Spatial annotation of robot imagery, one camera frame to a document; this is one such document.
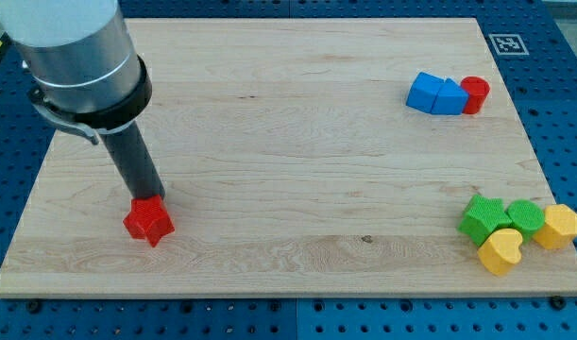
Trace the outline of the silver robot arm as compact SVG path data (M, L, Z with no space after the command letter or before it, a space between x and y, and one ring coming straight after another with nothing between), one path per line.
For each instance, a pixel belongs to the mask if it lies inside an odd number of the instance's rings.
M0 24L54 128L97 144L132 125L152 93L117 0L0 0Z

